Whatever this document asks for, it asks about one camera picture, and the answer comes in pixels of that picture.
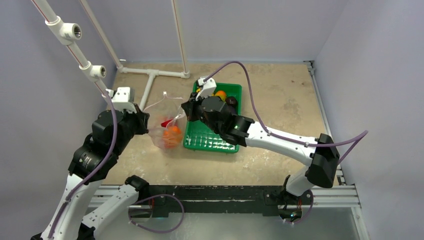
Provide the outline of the peach fruit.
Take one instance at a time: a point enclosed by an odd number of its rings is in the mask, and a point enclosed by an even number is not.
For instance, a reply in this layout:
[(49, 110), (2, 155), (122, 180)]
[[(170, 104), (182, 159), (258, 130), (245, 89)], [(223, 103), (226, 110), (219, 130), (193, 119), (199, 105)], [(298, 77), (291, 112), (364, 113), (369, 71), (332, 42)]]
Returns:
[(170, 126), (163, 131), (164, 139), (178, 139), (179, 141), (183, 137), (182, 131), (178, 126)]

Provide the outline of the clear zip top bag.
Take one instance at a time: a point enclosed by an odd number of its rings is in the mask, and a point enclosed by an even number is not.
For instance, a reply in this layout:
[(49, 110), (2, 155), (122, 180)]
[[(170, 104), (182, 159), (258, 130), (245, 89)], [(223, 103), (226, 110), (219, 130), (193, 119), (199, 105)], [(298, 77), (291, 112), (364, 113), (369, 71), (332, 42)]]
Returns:
[(149, 114), (147, 129), (152, 143), (161, 150), (176, 148), (183, 140), (180, 121), (186, 118), (182, 97), (172, 97), (167, 92), (162, 98), (144, 108)]

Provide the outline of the red tomato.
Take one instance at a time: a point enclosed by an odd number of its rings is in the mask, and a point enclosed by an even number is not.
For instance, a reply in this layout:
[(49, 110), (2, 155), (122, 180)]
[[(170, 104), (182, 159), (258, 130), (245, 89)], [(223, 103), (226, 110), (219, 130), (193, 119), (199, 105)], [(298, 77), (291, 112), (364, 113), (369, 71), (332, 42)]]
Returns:
[(160, 126), (163, 128), (169, 128), (169, 127), (175, 126), (175, 120), (173, 118), (166, 119), (160, 124)]

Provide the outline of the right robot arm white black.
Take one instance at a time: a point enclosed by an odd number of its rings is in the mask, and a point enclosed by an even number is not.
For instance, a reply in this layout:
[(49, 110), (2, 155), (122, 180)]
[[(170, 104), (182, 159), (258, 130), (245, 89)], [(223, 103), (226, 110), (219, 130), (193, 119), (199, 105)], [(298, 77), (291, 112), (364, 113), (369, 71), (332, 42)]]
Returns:
[(314, 138), (265, 130), (260, 122), (233, 113), (217, 96), (196, 97), (193, 92), (181, 107), (189, 122), (202, 122), (226, 143), (269, 150), (302, 163), (301, 170), (286, 177), (280, 191), (284, 202), (294, 203), (314, 186), (333, 187), (340, 154), (329, 135)]

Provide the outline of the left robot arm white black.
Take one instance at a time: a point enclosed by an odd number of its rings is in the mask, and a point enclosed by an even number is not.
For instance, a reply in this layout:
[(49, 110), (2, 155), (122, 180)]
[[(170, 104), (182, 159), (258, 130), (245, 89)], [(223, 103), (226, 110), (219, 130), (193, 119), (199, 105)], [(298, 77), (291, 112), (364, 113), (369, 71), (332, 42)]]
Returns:
[(149, 199), (149, 184), (132, 176), (122, 190), (96, 210), (89, 204), (109, 171), (135, 135), (144, 135), (150, 115), (137, 109), (105, 110), (91, 125), (81, 147), (68, 167), (66, 186), (53, 218), (33, 240), (94, 240), (131, 203), (142, 205)]

